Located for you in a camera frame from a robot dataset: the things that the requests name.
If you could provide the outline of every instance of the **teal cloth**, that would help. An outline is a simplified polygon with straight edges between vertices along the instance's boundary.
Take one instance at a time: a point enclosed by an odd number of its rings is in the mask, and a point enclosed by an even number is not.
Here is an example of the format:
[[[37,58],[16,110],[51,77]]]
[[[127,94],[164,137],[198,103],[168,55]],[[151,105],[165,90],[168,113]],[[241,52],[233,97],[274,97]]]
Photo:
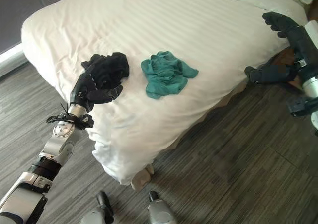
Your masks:
[[[179,94],[188,78],[196,77],[199,72],[168,51],[151,55],[150,59],[141,62],[141,68],[149,82],[146,87],[147,96],[154,99]]]

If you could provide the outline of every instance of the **robot leg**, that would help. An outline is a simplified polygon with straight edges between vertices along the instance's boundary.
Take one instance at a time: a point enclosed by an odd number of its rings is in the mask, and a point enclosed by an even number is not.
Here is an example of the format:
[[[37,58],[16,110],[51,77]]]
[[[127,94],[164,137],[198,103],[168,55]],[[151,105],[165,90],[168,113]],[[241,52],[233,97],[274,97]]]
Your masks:
[[[99,206],[88,212],[81,219],[80,224],[112,224],[114,222],[114,212],[107,195],[99,192],[96,197]]]

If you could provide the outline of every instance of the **baseboard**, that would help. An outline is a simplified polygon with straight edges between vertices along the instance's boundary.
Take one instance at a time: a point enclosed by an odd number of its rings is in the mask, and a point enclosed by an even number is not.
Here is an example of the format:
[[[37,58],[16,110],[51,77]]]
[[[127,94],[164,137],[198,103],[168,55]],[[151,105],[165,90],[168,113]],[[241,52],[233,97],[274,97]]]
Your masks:
[[[6,75],[18,66],[27,62],[22,44],[14,46],[3,54],[0,54],[0,77]]]

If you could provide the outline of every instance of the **mattress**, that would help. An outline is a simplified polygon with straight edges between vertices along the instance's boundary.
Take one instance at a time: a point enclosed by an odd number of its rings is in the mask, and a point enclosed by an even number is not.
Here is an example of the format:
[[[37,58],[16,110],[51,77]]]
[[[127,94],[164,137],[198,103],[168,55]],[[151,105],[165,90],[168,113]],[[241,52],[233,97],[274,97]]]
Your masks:
[[[28,60],[65,99],[97,53],[126,54],[130,76],[115,101],[95,105],[93,155],[121,184],[245,79],[246,66],[265,63],[288,45],[262,14],[306,23],[292,0],[62,0],[28,18],[22,44]],[[171,51],[199,70],[178,95],[147,97],[141,61]]]

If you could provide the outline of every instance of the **black cloth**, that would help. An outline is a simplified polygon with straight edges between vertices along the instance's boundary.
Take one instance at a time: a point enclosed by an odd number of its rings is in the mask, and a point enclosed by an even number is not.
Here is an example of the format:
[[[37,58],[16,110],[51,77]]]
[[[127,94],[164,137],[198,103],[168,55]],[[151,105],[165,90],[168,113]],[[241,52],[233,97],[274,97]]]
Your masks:
[[[87,70],[95,64],[98,69],[92,71],[91,75],[99,89],[113,89],[121,84],[121,79],[129,76],[129,65],[126,55],[113,53],[111,56],[94,54],[90,61],[82,62],[82,66]]]

